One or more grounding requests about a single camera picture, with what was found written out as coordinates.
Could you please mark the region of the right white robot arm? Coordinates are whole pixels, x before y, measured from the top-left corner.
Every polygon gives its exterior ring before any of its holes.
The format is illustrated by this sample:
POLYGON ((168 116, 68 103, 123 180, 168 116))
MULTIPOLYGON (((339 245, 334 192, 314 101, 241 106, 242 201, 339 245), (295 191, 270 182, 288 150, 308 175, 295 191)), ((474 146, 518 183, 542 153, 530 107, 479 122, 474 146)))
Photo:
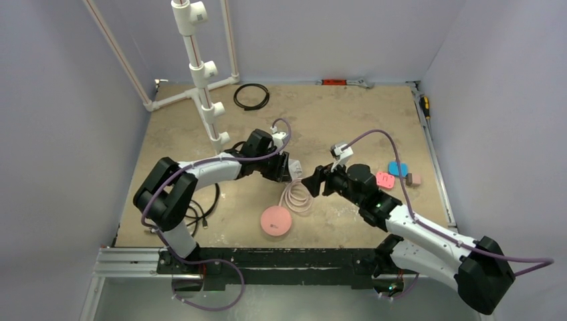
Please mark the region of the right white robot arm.
POLYGON ((516 280, 498 242, 487 236, 476 240, 411 214, 407 205, 378 187, 367 165, 318 166, 302 184, 313 197, 340 195, 358 207, 365 222, 390 234, 394 244, 385 244, 375 255, 384 272, 400 268, 428 276, 485 315, 494 313, 516 280))

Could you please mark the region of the white cube socket adapter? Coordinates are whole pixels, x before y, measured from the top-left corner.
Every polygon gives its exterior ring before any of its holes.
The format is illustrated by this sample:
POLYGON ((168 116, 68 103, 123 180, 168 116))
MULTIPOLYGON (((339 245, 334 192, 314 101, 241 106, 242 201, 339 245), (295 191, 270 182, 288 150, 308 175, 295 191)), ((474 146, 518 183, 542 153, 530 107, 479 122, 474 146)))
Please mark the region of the white cube socket adapter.
POLYGON ((302 165, 299 160, 290 159, 288 161, 288 170, 292 180, 299 179, 303 175, 302 165))

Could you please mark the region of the small pink brown plug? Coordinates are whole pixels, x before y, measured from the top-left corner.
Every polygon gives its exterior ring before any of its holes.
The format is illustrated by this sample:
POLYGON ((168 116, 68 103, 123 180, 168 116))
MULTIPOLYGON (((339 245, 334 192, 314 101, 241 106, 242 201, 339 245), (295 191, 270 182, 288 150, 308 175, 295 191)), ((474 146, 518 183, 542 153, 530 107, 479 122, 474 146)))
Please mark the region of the small pink brown plug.
POLYGON ((405 177, 405 184, 409 187, 418 187, 422 184, 422 178, 415 173, 408 173, 405 177))

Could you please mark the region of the blue plug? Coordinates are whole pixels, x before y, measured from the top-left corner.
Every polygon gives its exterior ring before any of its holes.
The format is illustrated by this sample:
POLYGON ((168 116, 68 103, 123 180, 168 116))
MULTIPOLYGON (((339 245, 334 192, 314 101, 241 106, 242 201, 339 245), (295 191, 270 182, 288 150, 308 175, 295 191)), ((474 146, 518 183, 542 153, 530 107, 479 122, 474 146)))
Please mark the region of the blue plug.
POLYGON ((395 177, 406 177, 409 173, 409 168, 405 163, 391 161, 388 163, 388 173, 395 177))

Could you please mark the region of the coral pink square plug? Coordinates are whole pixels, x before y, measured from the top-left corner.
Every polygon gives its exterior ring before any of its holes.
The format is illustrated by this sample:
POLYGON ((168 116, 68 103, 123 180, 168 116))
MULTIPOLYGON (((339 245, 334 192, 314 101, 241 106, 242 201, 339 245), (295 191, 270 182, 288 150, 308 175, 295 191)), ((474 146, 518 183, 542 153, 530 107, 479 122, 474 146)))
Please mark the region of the coral pink square plug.
POLYGON ((378 185, 378 187, 382 188, 382 189, 388 189, 391 190, 396 182, 396 178, 386 172, 377 172, 376 173, 376 184, 378 185))

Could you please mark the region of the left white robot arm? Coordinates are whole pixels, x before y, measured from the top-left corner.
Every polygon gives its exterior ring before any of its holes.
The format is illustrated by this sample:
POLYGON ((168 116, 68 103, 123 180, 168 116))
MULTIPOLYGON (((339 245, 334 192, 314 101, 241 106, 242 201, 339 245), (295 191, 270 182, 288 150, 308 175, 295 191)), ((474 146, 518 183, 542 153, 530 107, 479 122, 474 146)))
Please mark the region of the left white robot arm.
POLYGON ((182 273, 199 266, 199 244, 185 225, 185 215, 195 191, 204 187, 236 181, 259 173, 280 182, 291 180, 289 154, 284 151, 291 134, 272 128, 255 129, 240 148, 230 148, 212 158, 178 163, 169 157, 160 159, 135 192, 134 206, 174 253, 173 264, 182 273))

